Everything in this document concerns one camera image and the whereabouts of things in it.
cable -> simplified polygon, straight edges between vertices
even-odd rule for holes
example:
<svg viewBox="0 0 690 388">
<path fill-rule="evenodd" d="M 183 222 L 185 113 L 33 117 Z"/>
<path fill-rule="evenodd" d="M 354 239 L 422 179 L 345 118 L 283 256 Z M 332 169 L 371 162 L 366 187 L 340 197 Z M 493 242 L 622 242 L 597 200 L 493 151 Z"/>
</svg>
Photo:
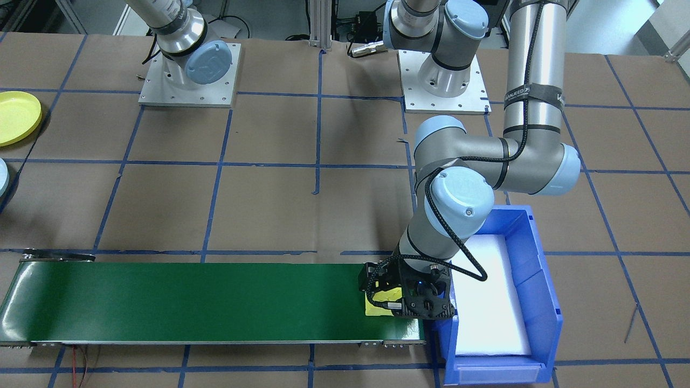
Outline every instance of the cable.
<svg viewBox="0 0 690 388">
<path fill-rule="evenodd" d="M 455 245 L 457 245 L 457 247 L 460 248 L 460 250 L 463 252 L 463 254 L 465 254 L 465 256 L 467 257 L 467 260 L 469 260 L 470 263 L 472 263 L 472 265 L 475 267 L 475 269 L 477 269 L 477 271 L 479 271 L 480 274 L 477 275 L 474 272 L 470 272 L 464 268 L 461 268 L 459 266 L 456 266 L 454 264 L 446 262 L 445 260 L 432 258 L 431 256 L 427 256 L 427 255 L 402 255 L 402 254 L 392 255 L 391 257 L 386 258 L 385 260 L 383 260 L 382 262 L 380 262 L 376 266 L 376 271 L 379 271 L 380 269 L 383 269 L 384 267 L 388 266 L 393 260 L 410 259 L 410 260 L 423 260 L 426 262 L 432 262 L 434 264 L 442 265 L 442 266 L 448 267 L 449 269 L 452 269 L 454 271 L 458 271 L 464 275 L 467 275 L 473 279 L 479 280 L 480 282 L 484 282 L 484 281 L 486 281 L 486 279 L 489 278 L 488 275 L 486 274 L 486 271 L 484 270 L 484 267 L 482 267 L 482 265 L 479 264 L 477 259 L 475 259 L 474 255 L 472 255 L 472 253 L 469 251 L 469 249 L 467 249 L 467 247 L 462 242 L 460 237 L 458 237 L 455 234 L 455 232 L 453 232 L 453 229 L 451 229 L 451 227 L 448 225 L 448 222 L 446 222 L 446 220 L 443 218 L 443 216 L 441 215 L 441 212 L 438 210 L 438 207 L 436 207 L 436 203 L 434 203 L 434 201 L 433 201 L 433 197 L 431 196 L 431 182 L 443 170 L 444 170 L 443 167 L 439 167 L 439 168 L 436 168 L 431 174 L 429 174 L 429 176 L 426 178 L 426 183 L 424 184 L 424 194 L 425 194 L 425 196 L 429 202 L 429 206 L 431 207 L 431 210 L 432 210 L 434 216 L 436 217 L 436 219 L 438 220 L 438 222 L 441 224 L 441 226 L 446 231 L 446 233 L 448 233 L 448 236 L 455 243 Z M 374 285 L 375 281 L 376 281 L 375 276 L 370 275 L 368 277 L 368 279 L 366 281 L 366 289 L 365 289 L 366 299 L 373 306 L 381 307 L 381 308 L 385 309 L 385 308 L 387 308 L 388 302 L 378 302 L 378 301 L 373 299 L 374 298 L 373 285 Z"/>
<path fill-rule="evenodd" d="M 537 41 L 537 32 L 539 31 L 539 24 L 542 19 L 542 11 L 544 9 L 544 5 L 546 3 L 544 1 L 539 2 L 539 8 L 537 9 L 537 16 L 534 21 L 534 29 L 532 29 L 532 36 L 530 37 L 529 40 L 529 48 L 527 50 L 527 58 L 526 58 L 526 64 L 525 64 L 525 71 L 524 71 L 524 85 L 529 84 L 530 80 L 530 74 L 531 74 L 531 66 L 532 66 L 532 54 L 534 52 L 534 45 Z M 529 101 L 525 99 L 522 103 L 522 139 L 520 140 L 520 145 L 517 148 L 517 151 L 515 152 L 514 155 L 508 156 L 508 157 L 482 157 L 482 156 L 463 156 L 460 157 L 460 160 L 463 160 L 465 162 L 468 161 L 474 161 L 474 162 L 490 162 L 490 163 L 507 163 L 507 162 L 512 162 L 513 160 L 517 159 L 521 154 L 522 151 L 524 150 L 525 146 L 527 145 L 527 133 L 529 131 L 529 126 L 528 126 L 528 111 L 529 111 Z"/>
<path fill-rule="evenodd" d="M 374 9 L 373 11 L 371 11 L 371 12 L 366 16 L 366 18 L 364 18 L 364 21 L 359 25 L 359 28 L 357 29 L 357 31 L 355 31 L 355 34 L 353 35 L 352 40 L 350 40 L 350 45 L 347 46 L 347 55 L 348 55 L 348 57 L 353 58 L 353 56 L 352 56 L 352 43 L 354 43 L 355 40 L 357 40 L 357 36 L 359 36 L 360 30 L 362 30 L 362 26 L 364 26 L 364 25 L 366 24 L 366 22 L 369 21 L 369 19 L 371 18 L 372 15 L 376 14 L 376 11 L 380 10 L 380 9 L 383 8 L 385 5 L 386 5 L 386 3 L 383 3 L 383 4 L 381 4 L 380 6 L 376 7 L 376 9 Z"/>
<path fill-rule="evenodd" d="M 233 14 L 227 14 L 227 15 L 224 15 L 224 16 L 217 17 L 217 18 L 213 19 L 212 21 L 209 21 L 208 24 L 211 24 L 211 23 L 213 23 L 214 21 L 223 20 L 223 19 L 225 19 L 225 18 L 237 19 L 237 20 L 241 21 L 241 22 L 244 24 L 244 26 L 247 28 L 247 39 L 251 38 L 251 33 L 250 33 L 250 31 L 249 31 L 249 25 L 247 24 L 247 22 L 244 21 L 244 19 L 242 19 L 241 17 L 235 16 L 235 15 L 233 15 Z"/>
<path fill-rule="evenodd" d="M 146 55 L 146 59 L 141 63 L 142 65 L 146 65 L 151 59 L 154 59 L 156 57 L 156 55 L 158 55 L 159 52 L 161 52 L 160 50 L 158 50 L 155 54 L 152 54 L 153 48 L 156 47 L 156 42 L 158 40 L 157 38 L 158 38 L 158 34 L 154 34 L 153 35 L 153 42 L 151 43 L 151 48 L 148 49 L 148 55 Z"/>
<path fill-rule="evenodd" d="M 304 41 L 304 40 L 309 40 L 309 35 L 307 34 L 295 34 L 295 35 L 290 35 L 289 37 L 285 38 L 287 41 Z"/>
<path fill-rule="evenodd" d="M 311 18 L 309 17 L 309 0 L 304 0 L 304 14 L 306 15 L 306 25 L 311 35 Z"/>
</svg>

light blue joint cap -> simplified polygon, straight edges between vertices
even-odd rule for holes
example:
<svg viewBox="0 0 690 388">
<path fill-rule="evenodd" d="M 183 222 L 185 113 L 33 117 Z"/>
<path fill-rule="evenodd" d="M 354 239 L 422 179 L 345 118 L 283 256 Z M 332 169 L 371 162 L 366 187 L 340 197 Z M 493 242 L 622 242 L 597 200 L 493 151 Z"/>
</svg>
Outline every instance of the light blue joint cap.
<svg viewBox="0 0 690 388">
<path fill-rule="evenodd" d="M 431 182 L 431 195 L 444 220 L 460 238 L 468 238 L 482 227 L 493 208 L 493 189 L 477 171 L 449 167 Z M 431 210 L 427 199 L 424 211 L 431 225 L 446 237 L 448 233 Z"/>
<path fill-rule="evenodd" d="M 184 72 L 197 84 L 206 85 L 221 79 L 233 64 L 233 54 L 224 41 L 204 43 L 189 56 Z"/>
<path fill-rule="evenodd" d="M 489 29 L 489 16 L 472 0 L 448 0 L 446 15 L 457 30 L 470 38 L 481 39 Z"/>
<path fill-rule="evenodd" d="M 10 172 L 7 170 L 7 164 L 0 159 L 0 196 L 5 193 L 7 186 L 10 184 Z"/>
<path fill-rule="evenodd" d="M 580 176 L 580 157 L 573 147 L 563 144 L 563 160 L 551 181 L 536 195 L 563 195 L 578 182 Z"/>
<path fill-rule="evenodd" d="M 453 116 L 434 116 L 430 119 L 424 120 L 424 122 L 417 129 L 415 134 L 415 150 L 420 146 L 422 140 L 426 139 L 429 135 L 436 132 L 437 130 L 442 130 L 443 128 L 455 127 L 460 128 L 467 134 L 465 126 L 462 122 Z"/>
<path fill-rule="evenodd" d="M 386 10 L 384 12 L 384 45 L 391 50 L 395 49 L 393 47 L 393 41 L 391 41 L 391 7 L 393 6 L 393 0 L 388 0 L 386 2 Z"/>
</svg>

brown paper floor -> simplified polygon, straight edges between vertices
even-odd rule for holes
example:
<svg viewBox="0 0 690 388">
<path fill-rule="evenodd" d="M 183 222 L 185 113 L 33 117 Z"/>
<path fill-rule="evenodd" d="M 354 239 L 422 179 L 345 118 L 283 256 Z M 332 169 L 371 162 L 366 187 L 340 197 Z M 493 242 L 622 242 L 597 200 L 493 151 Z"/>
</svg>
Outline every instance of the brown paper floor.
<svg viewBox="0 0 690 388">
<path fill-rule="evenodd" d="M 401 139 L 428 117 L 403 112 L 395 53 L 241 43 L 229 111 L 139 107 L 150 38 L 0 37 L 0 90 L 47 113 L 36 142 L 0 148 L 13 182 L 0 293 L 28 246 L 133 262 L 363 262 L 394 247 L 413 212 Z M 499 135 L 507 51 L 479 61 L 493 114 L 460 119 Z M 690 86 L 659 57 L 568 54 L 564 89 L 577 186 L 496 195 L 533 207 L 562 305 L 555 379 L 540 387 L 690 387 Z M 86 386 L 434 387 L 429 350 L 91 347 Z M 0 349 L 0 386 L 69 387 L 71 364 L 71 349 Z"/>
</svg>

yellow plate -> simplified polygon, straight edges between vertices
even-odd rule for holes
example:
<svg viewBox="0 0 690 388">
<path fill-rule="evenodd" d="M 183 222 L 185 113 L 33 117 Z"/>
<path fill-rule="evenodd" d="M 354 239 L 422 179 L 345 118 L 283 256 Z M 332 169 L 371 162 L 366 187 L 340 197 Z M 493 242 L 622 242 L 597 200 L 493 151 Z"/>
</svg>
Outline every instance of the yellow plate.
<svg viewBox="0 0 690 388">
<path fill-rule="evenodd" d="M 41 103 L 25 92 L 0 93 L 0 146 L 16 143 L 41 122 Z"/>
</svg>

black strap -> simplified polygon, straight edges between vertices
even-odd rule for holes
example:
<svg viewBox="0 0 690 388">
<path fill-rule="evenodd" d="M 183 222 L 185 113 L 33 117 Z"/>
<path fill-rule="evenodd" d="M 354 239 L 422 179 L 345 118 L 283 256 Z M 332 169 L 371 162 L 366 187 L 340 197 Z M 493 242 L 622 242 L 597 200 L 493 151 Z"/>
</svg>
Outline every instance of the black strap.
<svg viewBox="0 0 690 388">
<path fill-rule="evenodd" d="M 420 12 L 420 11 L 418 11 L 418 10 L 412 9 L 412 7 L 410 7 L 410 6 L 407 4 L 407 1 L 401 1 L 400 3 L 402 4 L 402 7 L 405 8 L 405 11 L 407 11 L 407 13 L 409 13 L 409 14 L 411 14 L 411 15 L 413 15 L 413 16 L 416 16 L 416 17 L 425 17 L 425 16 L 429 16 L 430 14 L 433 14 L 434 12 L 436 12 L 436 10 L 438 9 L 438 6 L 435 6 L 435 7 L 434 7 L 432 10 L 430 10 L 430 11 Z"/>
<path fill-rule="evenodd" d="M 503 158 L 507 158 L 508 156 L 510 156 L 509 155 L 510 150 L 508 148 L 508 142 L 503 137 L 499 137 L 498 139 L 501 141 L 501 145 L 503 146 Z M 501 175 L 498 176 L 498 181 L 496 181 L 496 184 L 493 185 L 493 187 L 492 187 L 494 190 L 501 187 L 501 185 L 503 184 L 503 181 L 506 180 L 506 174 L 507 173 L 508 173 L 508 163 L 503 162 L 503 166 L 501 166 Z"/>
<path fill-rule="evenodd" d="M 436 36 L 433 39 L 433 46 L 431 46 L 431 53 L 436 52 L 439 43 L 441 43 L 441 34 L 443 33 L 443 20 L 445 17 L 441 14 L 438 17 L 438 24 L 436 25 Z"/>
<path fill-rule="evenodd" d="M 173 32 L 179 30 L 183 25 L 185 20 L 187 20 L 187 8 L 184 4 L 181 5 L 179 12 L 175 15 L 175 18 L 163 27 L 151 28 L 151 30 L 158 35 L 170 35 Z"/>
<path fill-rule="evenodd" d="M 565 107 L 565 99 L 563 98 L 563 89 L 553 85 L 542 84 L 527 84 L 518 86 L 517 88 L 508 91 L 503 102 L 503 109 L 518 101 L 527 101 L 529 99 L 538 99 L 553 105 L 560 109 L 561 112 Z"/>
<path fill-rule="evenodd" d="M 512 127 L 508 127 L 508 128 L 503 130 L 503 136 L 505 136 L 507 133 L 515 132 L 517 130 L 523 130 L 523 129 L 524 129 L 524 126 L 522 126 L 522 125 L 514 125 Z M 560 134 L 560 128 L 558 128 L 557 126 L 546 125 L 546 124 L 529 124 L 527 126 L 527 129 L 551 130 L 553 132 Z"/>
</svg>

